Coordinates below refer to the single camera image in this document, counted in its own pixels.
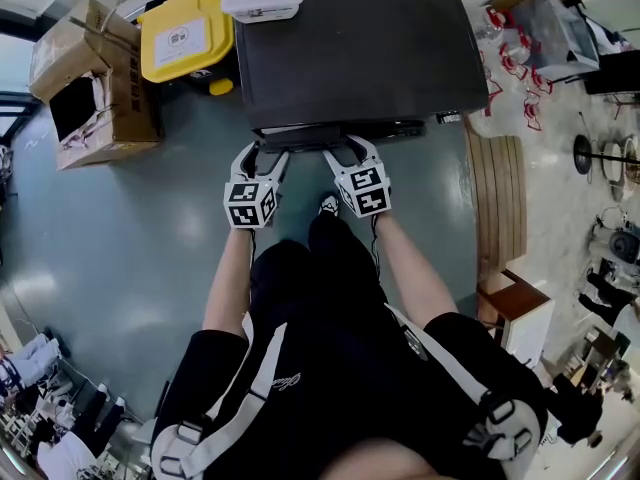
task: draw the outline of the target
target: white label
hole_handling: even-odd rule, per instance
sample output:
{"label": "white label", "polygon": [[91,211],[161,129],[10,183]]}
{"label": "white label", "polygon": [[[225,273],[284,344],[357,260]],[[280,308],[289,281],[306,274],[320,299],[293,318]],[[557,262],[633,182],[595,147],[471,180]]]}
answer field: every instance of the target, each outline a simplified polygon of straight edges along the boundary
{"label": "white label", "polygon": [[204,18],[183,23],[179,27],[158,34],[154,47],[156,69],[188,55],[206,51]]}

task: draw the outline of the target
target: yellow container lid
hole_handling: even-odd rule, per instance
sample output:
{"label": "yellow container lid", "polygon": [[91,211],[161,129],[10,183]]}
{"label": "yellow container lid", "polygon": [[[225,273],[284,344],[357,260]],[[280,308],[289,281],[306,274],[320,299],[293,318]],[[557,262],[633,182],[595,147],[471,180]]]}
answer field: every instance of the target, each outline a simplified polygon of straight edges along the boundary
{"label": "yellow container lid", "polygon": [[219,62],[233,46],[220,0],[167,0],[138,17],[142,76],[165,82]]}

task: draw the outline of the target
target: person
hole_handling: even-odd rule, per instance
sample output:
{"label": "person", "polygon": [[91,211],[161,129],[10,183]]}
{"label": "person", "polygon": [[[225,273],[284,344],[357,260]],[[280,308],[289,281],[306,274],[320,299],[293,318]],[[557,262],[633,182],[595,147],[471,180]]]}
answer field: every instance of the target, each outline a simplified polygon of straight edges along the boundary
{"label": "person", "polygon": [[[274,329],[286,322],[263,408],[208,466],[205,480],[257,478],[265,471],[281,479],[417,480],[436,472],[504,478],[499,461],[463,445],[486,413],[438,361],[408,346],[406,331],[385,307],[372,255],[338,212],[337,197],[324,197],[308,248],[281,241],[251,269],[251,232],[230,231],[202,330],[191,338],[155,425],[156,476],[163,431],[199,422],[206,437],[226,425],[252,386]],[[447,287],[391,213],[379,214],[373,225],[411,321],[486,387],[529,404],[542,435],[548,413],[535,374],[479,322],[458,314]],[[242,325],[247,311],[250,350]],[[227,388],[218,417],[202,418]]]}
{"label": "person", "polygon": [[587,276],[587,281],[598,289],[598,297],[610,306],[598,304],[584,293],[578,297],[580,304],[624,334],[634,347],[640,347],[640,298],[612,286],[593,272]]}
{"label": "person", "polygon": [[587,439],[591,448],[598,446],[602,442],[602,434],[596,430],[602,417],[602,391],[583,393],[562,374],[553,379],[553,385],[557,393],[547,388],[544,394],[547,408],[562,424],[558,437],[570,445]]}
{"label": "person", "polygon": [[76,480],[92,468],[104,452],[125,411],[125,401],[118,398],[96,430],[100,411],[107,401],[107,386],[100,384],[85,411],[59,443],[37,443],[36,461],[49,480]]}
{"label": "person", "polygon": [[0,347],[0,404],[10,405],[20,391],[36,384],[62,357],[58,339],[44,333],[14,354]]}

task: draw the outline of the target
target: black shirt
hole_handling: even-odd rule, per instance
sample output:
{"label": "black shirt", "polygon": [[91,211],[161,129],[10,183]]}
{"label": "black shirt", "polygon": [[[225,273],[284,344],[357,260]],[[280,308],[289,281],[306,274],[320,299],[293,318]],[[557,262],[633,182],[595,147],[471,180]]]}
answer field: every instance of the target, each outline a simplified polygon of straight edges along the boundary
{"label": "black shirt", "polygon": [[[458,314],[425,331],[489,389],[531,405],[544,431],[547,412],[536,376],[499,347],[478,322]],[[235,414],[270,333],[256,326],[252,352],[208,435]],[[200,422],[228,387],[248,343],[220,331],[194,334],[155,429]],[[318,478],[357,443],[386,438],[454,478],[503,478],[500,464],[462,446],[480,420],[476,405],[432,358],[407,344],[390,311],[349,319],[326,311],[288,323],[267,403],[242,437],[205,472],[207,478]]]}

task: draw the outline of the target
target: gray floor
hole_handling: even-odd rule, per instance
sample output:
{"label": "gray floor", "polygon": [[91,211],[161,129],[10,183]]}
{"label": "gray floor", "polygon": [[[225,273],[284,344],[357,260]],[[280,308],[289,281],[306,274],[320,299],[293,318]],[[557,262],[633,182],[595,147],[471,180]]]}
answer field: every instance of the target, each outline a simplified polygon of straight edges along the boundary
{"label": "gray floor", "polygon": [[[239,91],[212,98],[180,92],[164,105],[165,143],[113,166],[55,171],[55,134],[41,112],[14,143],[18,192],[2,212],[0,295],[18,333],[59,331],[76,367],[107,381],[140,417],[150,416],[190,335],[200,325],[228,232],[222,191],[235,155],[254,136]],[[473,312],[475,224],[463,129],[379,148],[402,225]],[[273,228],[305,241],[319,195],[332,188],[320,153],[295,155]],[[369,221],[355,222],[369,244]],[[382,282],[397,301],[383,263]]]}

